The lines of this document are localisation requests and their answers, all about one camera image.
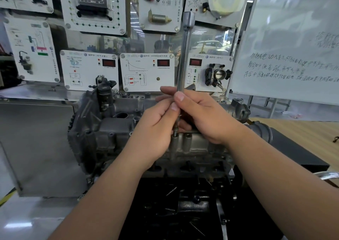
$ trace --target forearm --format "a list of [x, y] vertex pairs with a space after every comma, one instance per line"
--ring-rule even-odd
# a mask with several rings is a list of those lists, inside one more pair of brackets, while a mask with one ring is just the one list
[[287, 238], [337, 239], [339, 192], [247, 127], [232, 133], [225, 141], [235, 163]]
[[121, 153], [49, 240], [118, 239], [142, 173]]

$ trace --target person's left hand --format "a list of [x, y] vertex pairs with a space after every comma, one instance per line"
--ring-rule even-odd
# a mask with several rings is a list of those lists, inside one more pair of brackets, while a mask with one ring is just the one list
[[180, 109], [173, 98], [162, 100], [145, 110], [120, 155], [129, 163], [147, 170], [167, 150]]

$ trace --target wooden table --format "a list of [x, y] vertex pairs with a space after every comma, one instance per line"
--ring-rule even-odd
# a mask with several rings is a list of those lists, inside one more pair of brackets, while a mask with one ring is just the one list
[[329, 171], [339, 172], [339, 140], [333, 143], [334, 137], [339, 136], [339, 122], [300, 121], [250, 118], [260, 121], [280, 131], [303, 148], [330, 164]]

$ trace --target engine block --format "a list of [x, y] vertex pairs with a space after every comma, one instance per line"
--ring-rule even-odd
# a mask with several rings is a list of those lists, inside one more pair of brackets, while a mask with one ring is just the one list
[[[89, 178], [104, 172], [125, 147], [143, 112], [156, 104], [150, 93], [115, 94], [112, 92], [115, 84], [99, 78], [95, 89], [82, 97], [69, 126], [70, 146]], [[247, 121], [250, 112], [242, 100], [220, 105], [238, 121]], [[172, 136], [168, 150], [143, 177], [221, 178], [231, 171], [231, 161], [224, 146], [210, 143], [193, 129]]]

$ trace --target red digital display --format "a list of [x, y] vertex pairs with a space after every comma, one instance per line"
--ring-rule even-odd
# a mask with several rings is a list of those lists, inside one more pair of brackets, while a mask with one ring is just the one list
[[191, 66], [201, 66], [202, 59], [189, 59], [189, 65]]
[[170, 61], [169, 60], [157, 60], [158, 67], [169, 67]]
[[102, 60], [102, 66], [105, 66], [105, 67], [115, 67], [115, 60], [103, 59]]

